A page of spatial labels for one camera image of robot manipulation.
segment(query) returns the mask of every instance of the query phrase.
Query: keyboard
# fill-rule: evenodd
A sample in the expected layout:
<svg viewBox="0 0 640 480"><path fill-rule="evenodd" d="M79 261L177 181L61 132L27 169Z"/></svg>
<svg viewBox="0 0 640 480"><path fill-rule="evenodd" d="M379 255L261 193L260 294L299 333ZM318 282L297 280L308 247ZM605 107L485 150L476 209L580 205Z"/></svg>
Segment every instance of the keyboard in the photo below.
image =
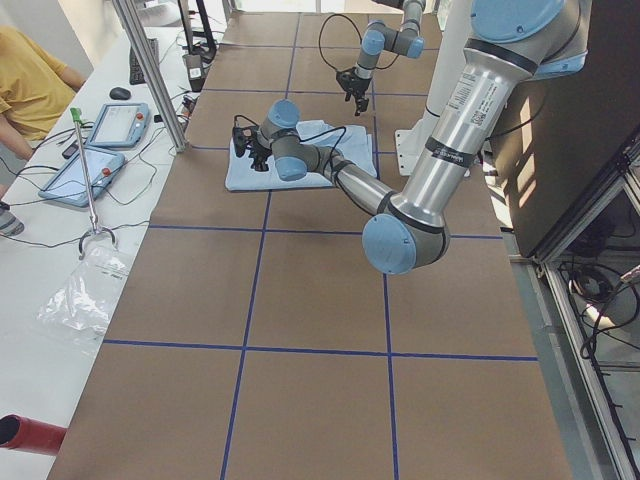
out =
<svg viewBox="0 0 640 480"><path fill-rule="evenodd" d="M153 52L153 57L156 59L156 63L160 62L160 53L158 51L158 39L147 38L149 46ZM144 73L142 67L136 58L136 54L133 53L133 48L129 49L129 85L138 85L140 83L146 83L144 79Z"/></svg>

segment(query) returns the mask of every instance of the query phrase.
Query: computer mouse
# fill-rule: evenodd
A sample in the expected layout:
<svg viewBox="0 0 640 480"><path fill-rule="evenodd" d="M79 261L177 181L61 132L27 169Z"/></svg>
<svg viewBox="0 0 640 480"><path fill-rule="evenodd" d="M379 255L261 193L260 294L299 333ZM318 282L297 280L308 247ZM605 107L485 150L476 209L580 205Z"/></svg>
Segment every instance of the computer mouse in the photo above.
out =
<svg viewBox="0 0 640 480"><path fill-rule="evenodd" d="M109 97L113 100L129 100L131 92L123 87L115 87L109 92Z"/></svg>

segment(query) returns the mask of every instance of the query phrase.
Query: blue joint cap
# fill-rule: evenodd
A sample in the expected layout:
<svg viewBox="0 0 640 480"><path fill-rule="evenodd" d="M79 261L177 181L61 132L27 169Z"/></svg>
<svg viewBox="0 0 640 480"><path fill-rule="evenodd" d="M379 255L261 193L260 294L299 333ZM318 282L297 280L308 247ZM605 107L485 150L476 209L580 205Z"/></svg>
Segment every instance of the blue joint cap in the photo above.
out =
<svg viewBox="0 0 640 480"><path fill-rule="evenodd" d="M307 164L297 157L276 158L278 177L284 182L300 180L307 175Z"/></svg>
<svg viewBox="0 0 640 480"><path fill-rule="evenodd" d="M295 128L300 120L300 110L289 100L278 100L271 105L267 118L280 128Z"/></svg>
<svg viewBox="0 0 640 480"><path fill-rule="evenodd" d="M584 67L587 52L574 55L573 57L563 58L554 62L544 63L538 67L536 74L531 80L542 80L545 78L560 77L562 75L570 75L579 72Z"/></svg>
<svg viewBox="0 0 640 480"><path fill-rule="evenodd" d="M367 222L362 231L362 246L371 265L382 273L407 273L416 264L413 235L404 223L388 213Z"/></svg>
<svg viewBox="0 0 640 480"><path fill-rule="evenodd" d="M422 55L423 50L424 38L416 37L411 41L411 45L409 45L409 50L407 50L407 57L418 58L420 55Z"/></svg>
<svg viewBox="0 0 640 480"><path fill-rule="evenodd" d="M566 0L474 0L471 26L482 39L511 43L538 33L562 11Z"/></svg>
<svg viewBox="0 0 640 480"><path fill-rule="evenodd" d="M384 35L378 30L367 30L362 39L362 50L367 55L380 55L384 50Z"/></svg>

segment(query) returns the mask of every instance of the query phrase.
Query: ur robot arm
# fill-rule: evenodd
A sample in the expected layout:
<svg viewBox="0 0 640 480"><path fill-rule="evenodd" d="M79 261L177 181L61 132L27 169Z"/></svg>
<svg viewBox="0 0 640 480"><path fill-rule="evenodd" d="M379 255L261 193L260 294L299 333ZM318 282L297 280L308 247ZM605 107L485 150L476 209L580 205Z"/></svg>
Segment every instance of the ur robot arm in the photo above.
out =
<svg viewBox="0 0 640 480"><path fill-rule="evenodd" d="M381 272L401 274L433 263L449 245L444 209L513 88L537 73L548 77L581 68L589 6L585 0L475 0L466 66L401 192L336 148L301 143L295 129L300 113L288 100L271 107L249 143L273 153L282 180L319 173L371 214L362 242Z"/></svg>
<svg viewBox="0 0 640 480"><path fill-rule="evenodd" d="M369 107L369 99L365 98L365 93L383 50L409 58L418 58L424 49L424 39L420 36L420 23L426 0L374 1L402 9L404 15L399 31L387 27L382 20L371 22L362 37L360 55L355 66L336 72L336 80L346 93L345 101L348 102L353 96L356 102L356 116L366 112Z"/></svg>

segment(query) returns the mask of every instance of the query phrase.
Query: green handle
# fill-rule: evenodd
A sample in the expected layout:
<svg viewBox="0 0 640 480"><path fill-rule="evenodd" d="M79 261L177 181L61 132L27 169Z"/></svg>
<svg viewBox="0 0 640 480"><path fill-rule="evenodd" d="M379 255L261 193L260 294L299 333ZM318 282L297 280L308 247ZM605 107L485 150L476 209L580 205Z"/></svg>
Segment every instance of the green handle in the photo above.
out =
<svg viewBox="0 0 640 480"><path fill-rule="evenodd" d="M76 107L71 107L71 116L73 117L73 121L75 123L82 123L80 115L82 115L82 110Z"/></svg>

